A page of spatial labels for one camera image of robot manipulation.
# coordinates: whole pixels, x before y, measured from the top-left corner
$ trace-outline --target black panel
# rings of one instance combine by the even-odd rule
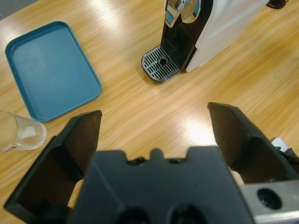
[[[164,24],[161,47],[177,63],[185,69],[195,53],[195,44],[208,21],[213,8],[213,0],[202,0],[199,16],[192,23],[183,23],[178,17],[172,28]]]
[[[72,118],[25,174],[5,209],[26,223],[64,224],[72,191],[97,148],[101,111]]]
[[[264,134],[234,106],[209,103],[216,142],[228,165],[245,183],[299,179]]]
[[[253,224],[217,147],[192,147],[186,159],[127,161],[96,152],[71,224]]]

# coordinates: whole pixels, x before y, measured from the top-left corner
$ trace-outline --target glass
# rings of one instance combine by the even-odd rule
[[[32,150],[40,147],[46,137],[42,123],[0,110],[0,151]]]

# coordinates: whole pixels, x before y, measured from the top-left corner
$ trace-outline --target drip tray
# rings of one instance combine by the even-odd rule
[[[180,71],[180,68],[161,45],[143,56],[142,67],[149,77],[156,81],[165,81]]]

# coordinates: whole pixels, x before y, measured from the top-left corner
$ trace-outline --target silver metal plate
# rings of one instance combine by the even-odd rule
[[[281,200],[281,208],[272,209],[264,205],[258,191],[273,191]],[[241,193],[257,224],[298,224],[299,223],[299,180],[270,183],[246,184],[240,186]]]
[[[149,77],[156,81],[165,81],[180,71],[173,59],[161,48],[161,45],[143,56],[142,67]]]

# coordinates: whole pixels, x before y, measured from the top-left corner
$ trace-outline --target wooden table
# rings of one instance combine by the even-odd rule
[[[123,149],[132,159],[158,147],[165,157],[183,157],[190,146],[215,144],[207,109],[214,101],[238,106],[267,137],[279,136],[299,153],[299,1],[265,7],[230,48],[159,84],[142,70],[141,57],[160,43],[162,0],[40,0],[0,22],[0,109],[29,118],[4,49],[52,21],[70,25],[103,89],[45,123],[49,139],[71,117],[101,109],[98,150]],[[0,153],[1,207],[41,150]],[[2,208],[0,222],[21,223]]]

